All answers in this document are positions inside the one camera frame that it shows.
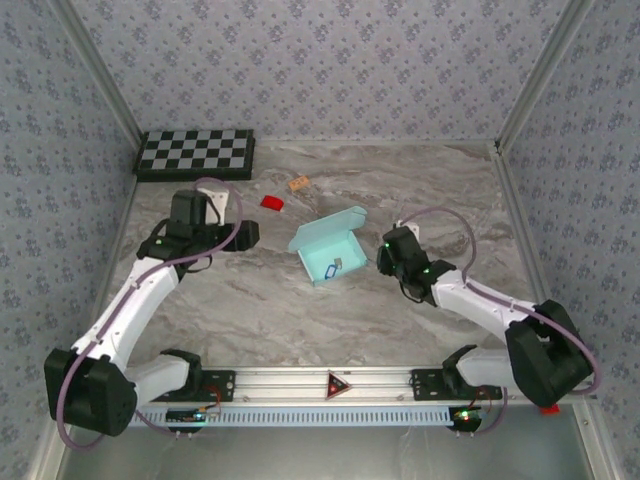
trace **red wire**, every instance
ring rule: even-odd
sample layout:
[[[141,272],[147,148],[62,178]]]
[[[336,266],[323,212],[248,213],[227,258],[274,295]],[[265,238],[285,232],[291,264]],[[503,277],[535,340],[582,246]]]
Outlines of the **red wire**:
[[[478,393],[480,392],[480,387],[476,388],[476,396],[473,397],[473,400],[471,400],[471,403],[469,405],[467,405],[467,410],[469,410],[471,407],[473,407],[476,403],[476,400],[478,400]]]
[[[489,413],[491,412],[491,408],[493,407],[493,401],[491,400],[491,395],[489,395],[489,390],[487,390],[487,387],[480,387],[480,390],[482,390],[484,395],[489,399],[489,410],[487,410],[487,413]]]
[[[208,390],[209,392],[213,392],[216,394],[216,404],[214,405],[214,407],[218,407],[218,415],[220,415],[222,413],[222,405],[220,404],[220,399],[222,398],[222,394],[220,393],[220,390],[218,390],[218,387],[216,387],[215,385],[205,385],[205,390]]]

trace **wall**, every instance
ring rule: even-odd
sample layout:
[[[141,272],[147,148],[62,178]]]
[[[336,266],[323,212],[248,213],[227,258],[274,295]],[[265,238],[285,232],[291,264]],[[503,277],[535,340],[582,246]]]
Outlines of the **wall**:
[[[46,2],[0,3],[0,478],[48,413],[42,365],[86,328],[134,151]]]
[[[640,478],[640,4],[596,2],[509,153],[553,296],[605,372]]]
[[[494,138],[565,0],[76,0],[143,130]]]

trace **black and white checkerboard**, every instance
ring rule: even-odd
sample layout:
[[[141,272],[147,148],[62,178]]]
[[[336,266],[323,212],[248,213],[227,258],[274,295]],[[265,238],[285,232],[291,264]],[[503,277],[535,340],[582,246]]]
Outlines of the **black and white checkerboard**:
[[[149,132],[134,172],[140,182],[249,180],[254,145],[253,130]]]

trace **table surface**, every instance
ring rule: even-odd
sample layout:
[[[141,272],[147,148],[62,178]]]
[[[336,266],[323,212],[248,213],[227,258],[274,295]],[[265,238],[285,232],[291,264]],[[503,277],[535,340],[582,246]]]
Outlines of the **table surface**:
[[[291,192],[287,182],[311,185]],[[447,206],[471,223],[478,260],[471,276],[510,295],[531,299],[513,230],[486,152],[446,146],[258,145],[253,180],[235,182],[245,218],[260,224],[260,242],[222,253],[211,268],[187,275],[158,308],[130,365],[165,348],[202,356],[207,366],[436,365],[463,345],[500,346],[466,319],[406,300],[397,282],[380,275],[375,256],[395,220],[425,206]],[[139,184],[110,286],[128,275],[135,252],[168,217],[173,193],[190,184]],[[281,212],[260,207],[265,195],[284,200]],[[355,231],[369,264],[313,287],[287,246],[300,225],[352,206],[368,212]],[[234,218],[233,208],[227,210]],[[454,217],[419,220],[430,258],[463,266],[470,245]]]

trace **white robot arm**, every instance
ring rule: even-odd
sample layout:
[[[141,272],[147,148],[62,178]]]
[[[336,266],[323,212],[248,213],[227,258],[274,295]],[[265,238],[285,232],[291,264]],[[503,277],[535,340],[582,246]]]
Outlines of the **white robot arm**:
[[[135,368],[128,362],[158,306],[195,263],[167,262],[208,252],[230,236],[234,225],[224,224],[226,202],[227,194],[202,190],[174,195],[170,218],[142,243],[131,273],[98,321],[69,351],[55,349],[47,357],[45,379],[53,419],[65,381],[70,384],[63,395],[64,421],[112,436],[119,435],[135,410],[149,401],[167,392],[188,397],[200,388],[200,359],[189,352],[167,350]],[[244,251],[258,242],[257,223],[245,220],[238,228],[225,251]],[[68,379],[83,352],[88,353]]]
[[[226,199],[216,205],[212,195],[195,190],[177,192],[170,218],[142,243],[125,284],[102,316],[69,351],[55,349],[49,355],[45,378],[52,418],[56,419],[60,392],[69,381],[72,364],[80,362],[86,351],[70,379],[66,398],[62,398],[66,423],[119,435],[135,410],[149,401],[168,392],[187,399],[200,389],[202,369],[195,354],[168,350],[139,367],[129,368],[128,362],[156,309],[194,263],[165,262],[207,252],[229,237],[233,226],[223,225],[220,213],[224,212]],[[163,227],[165,234],[160,235]],[[536,405],[549,406],[591,373],[590,364],[575,347],[526,313],[535,310],[577,336],[559,304],[548,300],[534,305],[464,279],[455,266],[442,260],[429,261],[406,226],[394,228],[383,238],[378,270],[395,276],[406,296],[458,313],[507,345],[506,350],[466,346],[445,360],[443,376],[454,393],[457,388],[517,385]],[[224,249],[247,250],[258,239],[258,225],[243,221],[239,234]],[[139,280],[151,269],[154,273]]]
[[[394,228],[383,240],[378,271],[396,277],[405,296],[460,314],[506,344],[500,350],[469,345],[445,360],[443,375],[452,390],[517,386],[534,404],[550,407],[593,373],[592,364],[567,336],[581,343],[560,304],[517,300],[463,278],[463,272],[448,262],[430,261],[409,226]],[[540,317],[551,322],[541,322]]]

